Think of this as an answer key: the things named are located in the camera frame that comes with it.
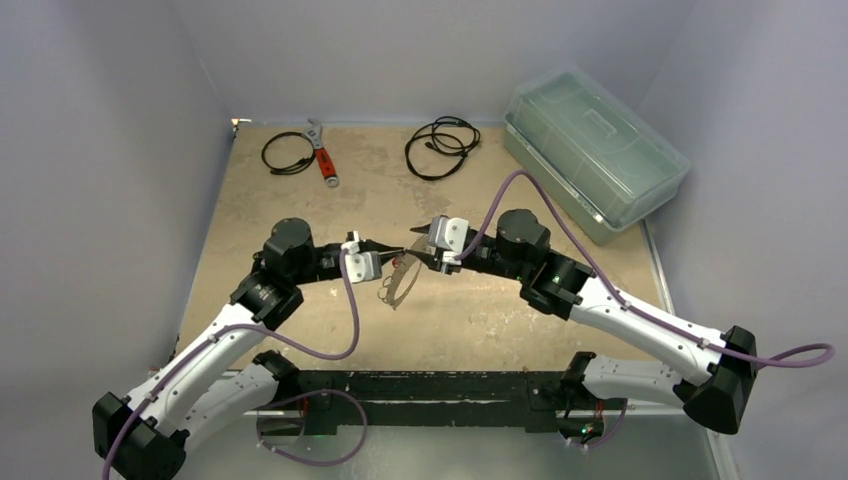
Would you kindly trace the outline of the large metal keyring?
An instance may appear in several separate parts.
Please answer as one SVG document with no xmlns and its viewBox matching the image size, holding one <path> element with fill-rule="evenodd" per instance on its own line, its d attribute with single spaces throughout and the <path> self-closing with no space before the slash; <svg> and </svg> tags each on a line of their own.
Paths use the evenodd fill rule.
<svg viewBox="0 0 848 480">
<path fill-rule="evenodd" d="M 392 260 L 393 270 L 378 290 L 378 298 L 393 310 L 400 307 L 419 278 L 423 264 L 416 253 L 429 253 L 425 235 L 420 235 L 410 247 Z"/>
</svg>

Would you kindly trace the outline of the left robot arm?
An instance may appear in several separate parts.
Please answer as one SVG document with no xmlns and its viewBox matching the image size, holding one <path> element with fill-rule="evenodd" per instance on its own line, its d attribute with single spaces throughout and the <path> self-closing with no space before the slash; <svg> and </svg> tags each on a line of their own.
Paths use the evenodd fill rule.
<svg viewBox="0 0 848 480">
<path fill-rule="evenodd" d="M 306 221 L 279 221 L 254 254 L 250 273 L 184 351 L 127 394 L 106 393 L 95 403 L 93 437 L 103 478 L 171 479 L 189 452 L 244 411 L 292 405 L 303 395 L 297 370 L 273 352 L 229 381 L 222 375 L 275 336 L 302 304 L 301 286 L 340 279 L 350 290 L 380 278 L 403 251 L 355 231 L 342 243 L 317 246 Z"/>
</svg>

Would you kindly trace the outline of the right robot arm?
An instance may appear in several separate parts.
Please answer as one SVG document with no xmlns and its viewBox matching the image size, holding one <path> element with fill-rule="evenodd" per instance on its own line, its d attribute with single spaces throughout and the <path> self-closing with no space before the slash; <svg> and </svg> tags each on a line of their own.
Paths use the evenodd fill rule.
<svg viewBox="0 0 848 480">
<path fill-rule="evenodd" d="M 429 269 L 515 280 L 520 298 L 537 312 L 606 332 L 650 355 L 634 362 L 576 356 L 561 381 L 569 404 L 633 398 L 678 407 L 715 432 L 739 432 L 758 375 L 749 330 L 705 327 L 620 290 L 597 269 L 552 249 L 550 230 L 527 209 L 502 214 L 492 236 L 444 215 L 415 230 L 427 240 L 417 257 Z"/>
</svg>

